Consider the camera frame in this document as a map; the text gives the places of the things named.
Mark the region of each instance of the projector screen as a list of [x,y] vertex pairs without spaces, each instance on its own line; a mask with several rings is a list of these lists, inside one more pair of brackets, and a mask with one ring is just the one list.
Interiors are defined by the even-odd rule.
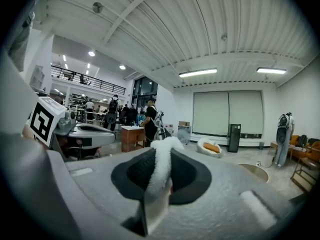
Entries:
[[194,94],[192,132],[204,135],[228,134],[228,92]]
[[230,91],[229,111],[229,123],[241,124],[242,134],[263,134],[264,117],[260,91]]

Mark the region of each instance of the black and white marker cube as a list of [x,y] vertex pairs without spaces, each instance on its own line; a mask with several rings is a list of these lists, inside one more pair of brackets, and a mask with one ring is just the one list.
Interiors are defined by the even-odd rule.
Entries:
[[64,118],[67,108],[50,97],[39,97],[30,117],[33,134],[50,147],[51,136],[60,118]]

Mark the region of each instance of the black trash can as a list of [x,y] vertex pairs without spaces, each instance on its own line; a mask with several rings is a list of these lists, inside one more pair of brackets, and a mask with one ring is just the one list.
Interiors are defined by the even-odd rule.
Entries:
[[264,145],[265,145],[264,142],[260,142],[260,143],[259,143],[259,149],[260,149],[260,150],[263,150],[263,149],[264,149]]

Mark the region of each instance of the white chair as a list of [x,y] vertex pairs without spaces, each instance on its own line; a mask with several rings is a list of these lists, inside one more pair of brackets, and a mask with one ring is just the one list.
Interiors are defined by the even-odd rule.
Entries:
[[[220,153],[216,153],[216,152],[213,152],[209,149],[204,148],[204,143],[210,143],[211,145],[217,146],[219,148]],[[221,158],[223,155],[223,153],[222,153],[223,150],[221,149],[221,147],[214,140],[210,140],[208,138],[199,139],[199,141],[196,144],[196,148],[199,153],[207,155],[207,156]]]

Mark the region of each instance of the ceiling light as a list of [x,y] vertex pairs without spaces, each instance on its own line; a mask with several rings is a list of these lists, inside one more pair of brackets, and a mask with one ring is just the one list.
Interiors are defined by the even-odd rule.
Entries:
[[196,71],[181,73],[181,74],[179,74],[179,77],[186,78],[186,77],[192,77],[192,76],[204,75],[204,74],[212,74],[212,73],[217,73],[217,70],[216,69],[196,70]]
[[267,67],[258,67],[256,71],[258,73],[271,73],[271,74],[285,74],[287,72],[285,69],[267,68]]

